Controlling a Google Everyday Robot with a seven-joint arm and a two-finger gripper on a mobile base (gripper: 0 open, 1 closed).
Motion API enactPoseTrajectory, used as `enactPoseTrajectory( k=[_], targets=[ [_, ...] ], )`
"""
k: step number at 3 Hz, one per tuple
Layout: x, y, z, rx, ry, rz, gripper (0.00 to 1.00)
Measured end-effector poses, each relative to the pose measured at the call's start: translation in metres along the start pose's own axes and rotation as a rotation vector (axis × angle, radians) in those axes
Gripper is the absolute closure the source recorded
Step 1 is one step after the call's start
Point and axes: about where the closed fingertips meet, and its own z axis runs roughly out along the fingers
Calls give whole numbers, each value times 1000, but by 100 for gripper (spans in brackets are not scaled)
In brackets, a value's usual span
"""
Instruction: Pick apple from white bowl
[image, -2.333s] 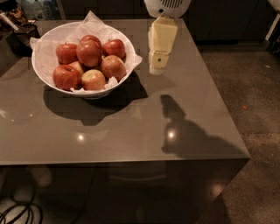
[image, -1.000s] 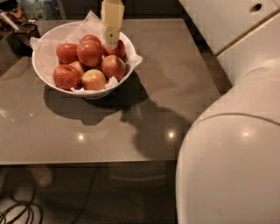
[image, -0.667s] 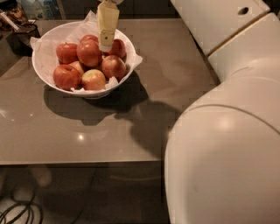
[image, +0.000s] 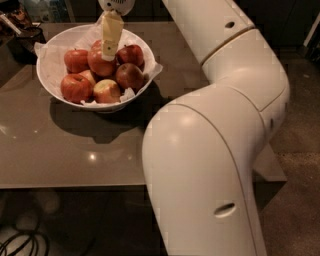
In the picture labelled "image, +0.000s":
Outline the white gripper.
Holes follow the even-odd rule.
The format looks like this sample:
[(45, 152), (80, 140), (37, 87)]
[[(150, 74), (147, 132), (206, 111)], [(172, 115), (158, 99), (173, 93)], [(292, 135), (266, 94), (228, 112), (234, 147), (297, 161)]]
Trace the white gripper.
[(127, 15), (133, 9), (135, 0), (98, 0), (98, 3), (105, 11), (101, 20), (102, 58), (112, 61), (115, 58), (124, 27), (121, 16)]

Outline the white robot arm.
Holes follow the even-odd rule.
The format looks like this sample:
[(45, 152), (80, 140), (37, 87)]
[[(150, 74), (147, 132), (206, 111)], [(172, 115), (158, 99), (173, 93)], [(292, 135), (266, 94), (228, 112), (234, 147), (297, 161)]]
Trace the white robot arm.
[(234, 0), (162, 0), (208, 86), (161, 108), (142, 145), (168, 256), (267, 256), (253, 193), (259, 153), (283, 122), (286, 72)]

